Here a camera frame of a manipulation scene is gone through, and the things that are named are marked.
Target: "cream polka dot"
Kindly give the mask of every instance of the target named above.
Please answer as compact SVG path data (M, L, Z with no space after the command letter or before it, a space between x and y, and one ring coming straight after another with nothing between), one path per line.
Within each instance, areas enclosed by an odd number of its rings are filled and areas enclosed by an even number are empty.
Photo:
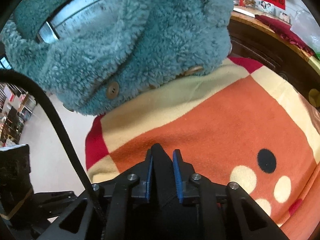
M264 198L259 198L256 200L256 202L265 211L265 213L268 214L268 216L271 215L271 204L268 200Z
M284 203L288 200L291 193L291 181L287 176L282 176L276 183L273 195L279 203Z
M232 170L230 181L237 182L248 194L250 194L257 185L257 176L249 167L240 165Z

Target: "framed photo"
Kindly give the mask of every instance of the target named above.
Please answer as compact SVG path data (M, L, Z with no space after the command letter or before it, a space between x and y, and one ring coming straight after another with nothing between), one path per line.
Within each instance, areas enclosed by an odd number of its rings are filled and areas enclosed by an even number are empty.
M280 13L279 13L279 18L281 20L284 20L287 23L290 23L290 16L287 15L286 13L282 12L282 11L280 11Z
M264 0L258 0L258 9L271 15L275 14L275 5Z

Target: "metal screw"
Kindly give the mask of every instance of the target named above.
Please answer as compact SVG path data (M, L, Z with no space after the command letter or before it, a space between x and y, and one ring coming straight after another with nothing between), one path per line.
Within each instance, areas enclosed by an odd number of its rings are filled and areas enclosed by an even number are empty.
M201 175L199 173L194 173L191 175L191 178L194 180L199 180L201 179Z
M239 184L236 182L230 182L229 187L231 187L232 189L237 189L239 188Z
M92 187L94 191L97 191L100 188L98 184L92 184Z
M128 178L128 180L136 180L138 178L138 176L136 174L132 173L132 174L129 174L127 178Z

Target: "jacket button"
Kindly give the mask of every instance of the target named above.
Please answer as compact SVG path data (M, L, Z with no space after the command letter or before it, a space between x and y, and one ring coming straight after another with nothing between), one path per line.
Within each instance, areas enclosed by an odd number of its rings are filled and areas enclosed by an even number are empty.
M114 99L119 94L119 84L118 82L111 82L107 87L107 98Z
M230 56L231 53L232 53L232 43L231 43L231 48L230 48L230 50L229 50L228 56Z
M62 105L63 105L63 107L64 107L65 109L69 110L70 112L74 112L74 110L73 110L73 109L69 109L69 108L67 108L64 104L62 104Z
M203 70L202 66L194 66L194 67L189 68L183 75L190 76L190 75L192 75L196 72L202 71L202 70Z

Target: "wooden table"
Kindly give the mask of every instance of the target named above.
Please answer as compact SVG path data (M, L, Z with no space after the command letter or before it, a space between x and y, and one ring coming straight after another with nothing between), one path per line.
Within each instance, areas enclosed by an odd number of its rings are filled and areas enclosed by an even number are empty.
M250 13L257 14L257 15L265 15L267 17L274 18L274 19L277 19L279 21L282 21L282 22L288 24L287 22L281 20L280 18L272 17L270 14L259 11L257 9L245 8L245 7L241 7L241 6L235 6L235 8L240 8L242 10L246 10ZM308 54L303 49L300 49L298 46L291 44L288 41L282 39L278 34L276 34L273 30L271 30L268 26L264 25L259 20L252 18L250 16L247 16L247 15L244 15L242 13L236 12L236 11L232 12L231 19L235 20L237 22L241 22L241 23L250 25L250 26L272 36L273 38L277 39L278 41L282 42L287 47L292 49L295 53L297 53L302 59L304 59L320 75L320 61L315 56Z
M272 18L255 9L238 8ZM260 61L291 83L307 100L311 89L320 91L320 62L316 57L282 39L259 20L235 11L228 30L234 54Z

